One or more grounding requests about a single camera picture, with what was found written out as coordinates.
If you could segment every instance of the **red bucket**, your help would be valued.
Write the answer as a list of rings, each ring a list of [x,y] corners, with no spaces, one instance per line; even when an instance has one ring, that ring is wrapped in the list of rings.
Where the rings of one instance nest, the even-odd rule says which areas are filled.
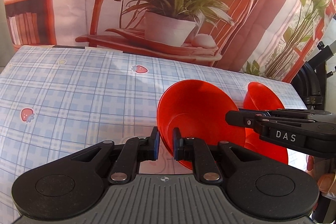
[[[182,137],[203,139],[208,145],[226,140],[240,146],[245,143],[245,129],[225,122],[229,110],[238,110],[220,88],[201,80],[183,80],[170,86],[157,107],[157,126],[167,150],[173,155],[172,133],[179,127]],[[180,161],[189,169],[191,162]]]
[[[244,108],[252,110],[276,110],[285,108],[276,94],[258,82],[251,82],[247,87],[244,99]],[[259,135],[253,129],[246,128],[245,148],[257,152],[271,159],[288,164],[287,149],[259,139]]]

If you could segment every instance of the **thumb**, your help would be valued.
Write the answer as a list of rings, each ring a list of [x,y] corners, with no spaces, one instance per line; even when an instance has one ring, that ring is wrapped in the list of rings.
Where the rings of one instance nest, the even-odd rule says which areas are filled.
[[[322,175],[317,182],[317,185],[322,193],[336,194],[336,183],[334,183],[335,174]]]

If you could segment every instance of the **plaid tablecloth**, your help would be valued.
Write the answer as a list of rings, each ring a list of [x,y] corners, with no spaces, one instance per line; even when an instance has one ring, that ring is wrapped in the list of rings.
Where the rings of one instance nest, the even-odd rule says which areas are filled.
[[[106,139],[149,136],[161,95],[184,79],[218,86],[239,107],[248,83],[258,81],[286,108],[305,108],[290,84],[252,75],[98,49],[22,47],[0,75],[0,223],[18,217],[11,187],[19,175]],[[305,168],[303,154],[289,157]],[[159,160],[140,170],[189,172],[163,144]]]

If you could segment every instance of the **metal pin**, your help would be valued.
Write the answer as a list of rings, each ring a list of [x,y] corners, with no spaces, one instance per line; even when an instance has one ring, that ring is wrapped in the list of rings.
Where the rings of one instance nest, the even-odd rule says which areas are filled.
[[[111,175],[111,180],[114,181],[123,181],[127,179],[127,175],[125,173],[114,173]]]
[[[217,173],[205,173],[203,178],[209,181],[219,180],[220,176]]]

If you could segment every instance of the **crosshair symbol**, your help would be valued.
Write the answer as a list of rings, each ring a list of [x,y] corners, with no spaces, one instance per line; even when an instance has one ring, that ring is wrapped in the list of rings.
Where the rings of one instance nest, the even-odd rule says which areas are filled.
[[[168,177],[162,177],[162,178],[160,178],[160,180],[161,181],[163,181],[163,182],[166,182],[166,181],[168,181],[170,178],[168,178]]]

